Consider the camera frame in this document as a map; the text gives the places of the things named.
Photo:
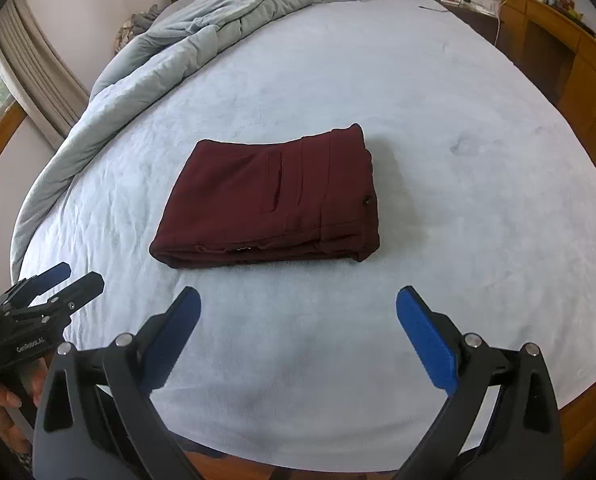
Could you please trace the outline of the left hand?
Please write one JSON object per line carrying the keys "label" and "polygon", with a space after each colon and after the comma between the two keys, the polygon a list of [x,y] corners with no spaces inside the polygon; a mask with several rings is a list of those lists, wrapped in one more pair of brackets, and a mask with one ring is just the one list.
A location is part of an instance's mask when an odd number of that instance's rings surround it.
{"label": "left hand", "polygon": [[[28,378],[26,383],[31,387],[31,398],[35,406],[39,406],[48,373],[45,359],[40,358],[35,364],[29,365],[25,373]],[[0,384],[0,438],[12,452],[30,454],[31,442],[24,436],[22,430],[8,413],[9,410],[20,408],[21,404],[22,401],[18,396]]]}

